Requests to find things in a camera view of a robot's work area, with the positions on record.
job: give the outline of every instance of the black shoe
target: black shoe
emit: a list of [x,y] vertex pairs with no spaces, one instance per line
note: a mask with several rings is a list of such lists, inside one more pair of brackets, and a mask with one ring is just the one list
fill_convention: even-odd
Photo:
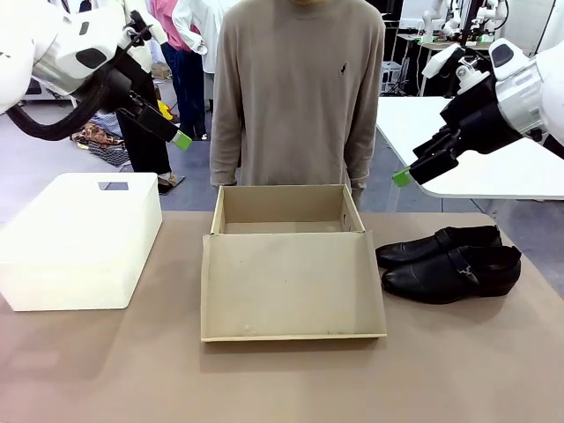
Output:
[[383,269],[394,269],[462,246],[501,247],[500,229],[497,226],[445,227],[421,240],[384,245],[376,250],[376,259]]
[[448,304],[506,295],[519,276],[521,252],[515,247],[461,247],[387,271],[382,286],[409,300]]

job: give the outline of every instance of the brown tablecloth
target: brown tablecloth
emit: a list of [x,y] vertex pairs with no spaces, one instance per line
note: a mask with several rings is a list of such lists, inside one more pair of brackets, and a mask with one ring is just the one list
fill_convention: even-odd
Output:
[[[378,341],[202,345],[209,213],[166,212],[130,307],[13,313],[0,300],[0,421],[564,421],[564,304],[531,262],[507,298],[385,296]],[[375,245],[477,214],[367,214]]]

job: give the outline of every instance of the yellow object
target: yellow object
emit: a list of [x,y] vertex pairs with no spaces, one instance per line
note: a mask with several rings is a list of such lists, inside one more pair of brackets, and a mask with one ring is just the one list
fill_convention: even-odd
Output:
[[173,116],[170,114],[170,107],[167,106],[165,103],[159,100],[159,110],[168,121],[173,120]]

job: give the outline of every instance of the black cable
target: black cable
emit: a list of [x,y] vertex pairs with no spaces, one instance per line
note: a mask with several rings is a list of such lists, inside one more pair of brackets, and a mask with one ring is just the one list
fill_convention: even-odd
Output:
[[505,19],[503,20],[503,22],[501,22],[501,25],[499,25],[497,28],[495,28],[494,31],[497,31],[498,29],[502,29],[503,26],[508,23],[508,19],[509,19],[509,0],[505,0],[505,5],[506,5],[507,8],[508,8],[508,15],[505,17]]
[[546,34],[546,29],[548,28],[548,23],[550,22],[550,18],[553,16],[553,11],[555,7],[556,7],[556,0],[553,1],[553,7],[551,8],[550,13],[548,14],[548,19],[546,20],[545,29],[543,29],[543,33],[540,36],[540,40],[538,41],[537,48],[535,48],[534,55],[538,53],[538,50],[540,49],[540,45],[543,43],[543,39],[545,38],[545,34]]
[[[151,26],[145,27],[140,31],[116,57],[115,62],[118,62],[128,50],[136,44],[141,37],[143,37]],[[100,85],[96,90],[92,90],[87,98],[78,103],[77,108],[73,109],[59,122],[44,125],[36,122],[30,115],[28,115],[21,106],[13,106],[6,111],[10,119],[20,128],[24,133],[30,137],[40,138],[45,141],[59,141],[67,138],[75,130],[83,127],[90,118],[100,109],[103,101],[106,99],[110,92],[108,85],[109,72],[114,69],[108,67],[107,70],[100,76]]]

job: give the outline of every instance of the box lid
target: box lid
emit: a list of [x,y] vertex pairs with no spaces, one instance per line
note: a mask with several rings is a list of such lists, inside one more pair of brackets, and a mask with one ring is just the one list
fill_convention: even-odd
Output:
[[371,234],[204,237],[204,342],[383,336]]

